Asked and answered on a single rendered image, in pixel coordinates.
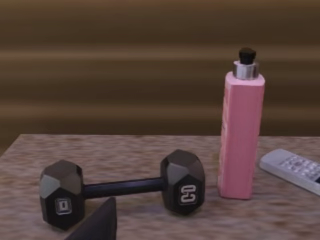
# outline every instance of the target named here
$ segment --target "table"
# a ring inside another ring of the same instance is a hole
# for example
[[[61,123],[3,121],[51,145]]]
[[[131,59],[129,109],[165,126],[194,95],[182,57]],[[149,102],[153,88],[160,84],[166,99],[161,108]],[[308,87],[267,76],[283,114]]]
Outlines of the table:
[[[320,137],[259,138],[257,158],[276,148],[320,160]],[[23,134],[0,158],[0,234],[3,240],[63,240],[68,232],[42,220],[42,169],[61,159],[83,169],[86,184],[159,175],[175,149],[191,151],[206,173],[206,199],[192,217],[163,208],[161,193],[117,197],[118,240],[318,240],[320,197],[257,168],[251,200],[218,196],[218,136]],[[86,201],[86,214],[105,199]]]

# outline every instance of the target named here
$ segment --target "white remote control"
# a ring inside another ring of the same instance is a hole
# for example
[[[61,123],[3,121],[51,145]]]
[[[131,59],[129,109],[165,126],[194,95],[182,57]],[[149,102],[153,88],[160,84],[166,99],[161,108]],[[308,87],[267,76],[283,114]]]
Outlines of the white remote control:
[[[264,155],[260,168],[320,196],[320,163],[276,149]]]

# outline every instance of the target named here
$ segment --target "brown stone surface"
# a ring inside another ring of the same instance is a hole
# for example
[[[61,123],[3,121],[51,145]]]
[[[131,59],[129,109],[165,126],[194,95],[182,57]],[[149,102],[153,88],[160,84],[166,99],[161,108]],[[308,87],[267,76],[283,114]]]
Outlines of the brown stone surface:
[[[194,152],[206,172],[206,201],[192,217],[171,215],[159,192],[117,197],[118,240],[317,240],[320,197],[257,169],[252,200],[218,196],[218,136],[119,136],[24,134],[0,158],[2,240],[63,240],[70,232],[42,220],[38,181],[60,159],[83,168],[85,183],[159,175],[175,149]],[[320,160],[320,137],[260,138],[258,159],[276,148]],[[86,202],[87,214],[104,200]]]

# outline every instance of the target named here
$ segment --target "bottle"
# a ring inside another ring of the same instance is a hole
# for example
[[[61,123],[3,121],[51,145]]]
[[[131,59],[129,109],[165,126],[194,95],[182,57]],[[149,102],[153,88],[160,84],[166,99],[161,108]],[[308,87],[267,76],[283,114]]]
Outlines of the bottle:
[[[254,50],[242,48],[239,58],[225,76],[217,187],[223,198],[248,200],[252,196],[265,79],[259,74]]]

